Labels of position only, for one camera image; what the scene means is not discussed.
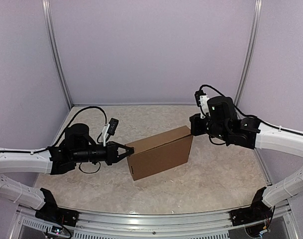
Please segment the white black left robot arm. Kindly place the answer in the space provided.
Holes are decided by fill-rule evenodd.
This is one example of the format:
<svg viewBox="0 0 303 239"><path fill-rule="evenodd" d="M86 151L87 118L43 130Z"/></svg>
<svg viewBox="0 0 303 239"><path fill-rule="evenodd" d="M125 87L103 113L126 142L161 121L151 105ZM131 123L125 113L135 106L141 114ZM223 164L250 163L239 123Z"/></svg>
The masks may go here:
<svg viewBox="0 0 303 239"><path fill-rule="evenodd" d="M0 148L0 197L37 212L42 211L50 221L58 221L62 211L49 190L29 187L6 177L6 174L62 175L74 170L77 164L88 162L105 162L111 166L134 153L132 147L107 141L114 131L115 126L107 123L102 131L103 141L96 143L89 134L89 127L77 123L64 130L64 139L58 146L38 150Z"/></svg>

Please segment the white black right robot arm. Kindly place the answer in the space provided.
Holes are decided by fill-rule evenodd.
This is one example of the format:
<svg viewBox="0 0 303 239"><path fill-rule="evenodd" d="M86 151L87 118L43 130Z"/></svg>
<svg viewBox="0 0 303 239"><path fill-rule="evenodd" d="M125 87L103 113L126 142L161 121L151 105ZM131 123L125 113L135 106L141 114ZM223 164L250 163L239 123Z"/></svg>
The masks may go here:
<svg viewBox="0 0 303 239"><path fill-rule="evenodd" d="M190 117L191 134L207 134L225 146L237 145L249 149L270 149L303 158L303 132L272 126L257 117L239 119L232 98L210 98L199 91L195 94L200 113ZM257 221L277 203L303 192L303 166L282 181L257 191L246 216Z"/></svg>

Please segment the brown cardboard box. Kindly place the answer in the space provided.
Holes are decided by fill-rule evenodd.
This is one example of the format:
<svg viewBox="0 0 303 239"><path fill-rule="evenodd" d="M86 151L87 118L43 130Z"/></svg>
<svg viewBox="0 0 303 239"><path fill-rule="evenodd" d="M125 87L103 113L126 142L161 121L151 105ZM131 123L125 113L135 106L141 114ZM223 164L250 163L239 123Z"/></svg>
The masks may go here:
<svg viewBox="0 0 303 239"><path fill-rule="evenodd" d="M127 163L134 181L158 174L188 162L193 142L187 126L128 143L134 153Z"/></svg>

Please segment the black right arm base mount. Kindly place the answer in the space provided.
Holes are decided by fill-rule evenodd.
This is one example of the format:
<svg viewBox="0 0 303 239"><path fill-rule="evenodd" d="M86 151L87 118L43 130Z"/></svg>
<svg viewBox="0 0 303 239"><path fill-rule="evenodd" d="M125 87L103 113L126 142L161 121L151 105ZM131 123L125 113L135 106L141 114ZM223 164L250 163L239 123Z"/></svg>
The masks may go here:
<svg viewBox="0 0 303 239"><path fill-rule="evenodd" d="M257 222L272 216L272 207L268 207L262 202L265 189L266 187L263 187L256 192L250 206L229 212L233 226Z"/></svg>

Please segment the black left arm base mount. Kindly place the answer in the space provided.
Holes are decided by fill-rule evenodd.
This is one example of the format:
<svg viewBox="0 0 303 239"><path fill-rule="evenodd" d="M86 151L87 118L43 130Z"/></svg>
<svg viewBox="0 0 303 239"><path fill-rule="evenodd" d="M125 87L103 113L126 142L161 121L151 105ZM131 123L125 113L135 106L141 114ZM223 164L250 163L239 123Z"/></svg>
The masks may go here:
<svg viewBox="0 0 303 239"><path fill-rule="evenodd" d="M76 210L58 207L54 196L49 190L41 188L40 191L45 197L45 204L41 207L41 209L36 210L36 218L64 226L75 227L79 218L79 212Z"/></svg>

